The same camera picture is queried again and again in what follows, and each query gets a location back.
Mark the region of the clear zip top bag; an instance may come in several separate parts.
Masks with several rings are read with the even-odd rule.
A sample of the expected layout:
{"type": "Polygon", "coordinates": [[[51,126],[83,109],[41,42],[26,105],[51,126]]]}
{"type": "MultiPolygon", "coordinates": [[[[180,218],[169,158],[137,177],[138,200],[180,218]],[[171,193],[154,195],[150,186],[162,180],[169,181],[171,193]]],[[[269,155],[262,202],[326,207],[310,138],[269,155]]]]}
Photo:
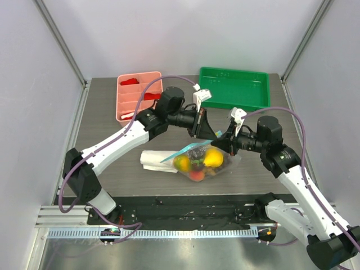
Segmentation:
{"type": "MultiPolygon", "coordinates": [[[[186,155],[186,156],[188,156],[187,151],[189,149],[193,148],[193,147],[205,146],[205,147],[207,147],[207,149],[215,148],[215,149],[218,149],[218,150],[220,150],[222,152],[222,154],[223,154],[223,164],[221,166],[219,166],[219,167],[223,169],[223,172],[221,172],[220,174],[222,174],[224,172],[227,172],[227,171],[230,171],[230,170],[234,169],[235,167],[237,167],[239,165],[239,163],[241,161],[241,156],[239,156],[239,155],[235,155],[235,156],[230,155],[230,154],[222,151],[221,149],[212,146],[210,143],[211,143],[211,140],[204,140],[204,141],[201,141],[201,142],[191,143],[191,144],[187,145],[186,147],[180,149],[179,151],[176,151],[176,153],[173,154],[172,156],[164,159],[163,162],[166,161],[166,160],[169,160],[169,159],[174,159],[178,155],[186,155]]],[[[190,179],[189,173],[191,171],[202,171],[203,167],[205,167],[205,165],[203,164],[203,160],[191,160],[191,165],[192,165],[191,170],[188,173],[180,172],[181,174],[183,174],[184,176],[186,176],[189,179],[190,179]]]]}

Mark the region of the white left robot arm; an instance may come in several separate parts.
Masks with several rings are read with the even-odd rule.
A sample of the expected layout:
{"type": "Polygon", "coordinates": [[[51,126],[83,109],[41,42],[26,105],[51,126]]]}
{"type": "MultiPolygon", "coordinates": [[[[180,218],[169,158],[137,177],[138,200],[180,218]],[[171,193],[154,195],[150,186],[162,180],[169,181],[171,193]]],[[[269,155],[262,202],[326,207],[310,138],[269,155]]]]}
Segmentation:
{"type": "Polygon", "coordinates": [[[183,106],[184,92],[168,87],[154,106],[136,110],[132,120],[112,136],[83,151],[69,150],[65,156],[63,184],[69,185],[81,203],[96,208],[105,223],[116,223],[120,217],[119,207],[101,186],[98,176],[133,148],[166,132],[170,125],[187,129],[193,138],[216,139],[208,123],[207,110],[201,106],[209,98],[208,89],[196,90],[192,109],[187,110],[183,106]]]}

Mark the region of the brown fake nuts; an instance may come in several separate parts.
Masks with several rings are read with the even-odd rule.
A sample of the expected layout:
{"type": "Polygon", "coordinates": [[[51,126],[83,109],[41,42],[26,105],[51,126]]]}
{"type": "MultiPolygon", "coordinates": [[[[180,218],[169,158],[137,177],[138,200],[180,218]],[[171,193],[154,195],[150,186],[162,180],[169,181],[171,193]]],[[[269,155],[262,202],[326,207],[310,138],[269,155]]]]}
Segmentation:
{"type": "Polygon", "coordinates": [[[203,172],[205,178],[206,177],[214,177],[214,176],[220,174],[221,172],[223,172],[223,169],[220,167],[205,166],[205,167],[203,167],[202,172],[203,172]]]}

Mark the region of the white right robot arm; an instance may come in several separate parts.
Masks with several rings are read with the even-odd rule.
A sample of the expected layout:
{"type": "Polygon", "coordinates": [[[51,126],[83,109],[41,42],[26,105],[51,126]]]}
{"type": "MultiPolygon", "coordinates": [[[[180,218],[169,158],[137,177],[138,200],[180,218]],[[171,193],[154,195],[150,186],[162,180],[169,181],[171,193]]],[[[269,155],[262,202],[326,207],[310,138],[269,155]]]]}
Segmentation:
{"type": "Polygon", "coordinates": [[[300,157],[283,143],[278,119],[261,116],[255,132],[243,132],[242,122],[239,116],[230,116],[227,131],[212,145],[231,155],[239,150],[259,153],[263,166],[290,191],[305,214],[297,214],[268,193],[255,201],[256,219],[272,220],[287,229],[319,269],[331,269],[359,254],[359,227],[342,218],[313,184],[300,157]]]}

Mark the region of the purple fake grape bunch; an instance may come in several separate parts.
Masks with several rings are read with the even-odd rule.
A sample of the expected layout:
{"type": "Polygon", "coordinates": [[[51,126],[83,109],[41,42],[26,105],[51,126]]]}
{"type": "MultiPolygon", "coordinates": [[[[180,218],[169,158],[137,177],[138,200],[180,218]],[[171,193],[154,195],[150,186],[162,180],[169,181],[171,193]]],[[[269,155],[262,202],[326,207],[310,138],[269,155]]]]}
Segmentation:
{"type": "Polygon", "coordinates": [[[207,147],[193,147],[187,151],[187,155],[190,160],[203,160],[205,157],[205,153],[207,151],[207,147]]]}

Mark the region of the orange green fake mango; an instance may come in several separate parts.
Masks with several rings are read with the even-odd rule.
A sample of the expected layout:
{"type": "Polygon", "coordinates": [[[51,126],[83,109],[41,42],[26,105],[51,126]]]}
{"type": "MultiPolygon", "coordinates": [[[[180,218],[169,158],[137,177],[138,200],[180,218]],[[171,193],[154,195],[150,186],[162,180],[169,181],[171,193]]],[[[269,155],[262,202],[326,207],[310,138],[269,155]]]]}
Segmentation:
{"type": "Polygon", "coordinates": [[[191,170],[191,160],[186,155],[178,155],[173,159],[173,166],[182,173],[188,173],[191,170]]]}

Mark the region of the red orange fake peach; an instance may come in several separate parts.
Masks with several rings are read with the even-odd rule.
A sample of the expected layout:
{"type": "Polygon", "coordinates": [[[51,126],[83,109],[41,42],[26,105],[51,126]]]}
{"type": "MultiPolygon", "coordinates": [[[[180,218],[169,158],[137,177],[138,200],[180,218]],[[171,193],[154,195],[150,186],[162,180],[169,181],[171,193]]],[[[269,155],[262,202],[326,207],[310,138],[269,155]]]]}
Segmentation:
{"type": "Polygon", "coordinates": [[[203,171],[191,171],[189,177],[192,181],[201,182],[204,180],[205,174],[203,171]]]}

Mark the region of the yellow fake pear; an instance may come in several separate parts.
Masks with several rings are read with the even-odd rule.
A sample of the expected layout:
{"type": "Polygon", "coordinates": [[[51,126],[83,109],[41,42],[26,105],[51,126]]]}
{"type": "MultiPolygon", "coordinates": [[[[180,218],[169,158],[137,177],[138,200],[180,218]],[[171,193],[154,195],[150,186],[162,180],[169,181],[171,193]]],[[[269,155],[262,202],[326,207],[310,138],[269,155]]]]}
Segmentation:
{"type": "Polygon", "coordinates": [[[223,154],[217,148],[209,148],[205,151],[203,164],[206,167],[219,167],[223,164],[223,154]]]}

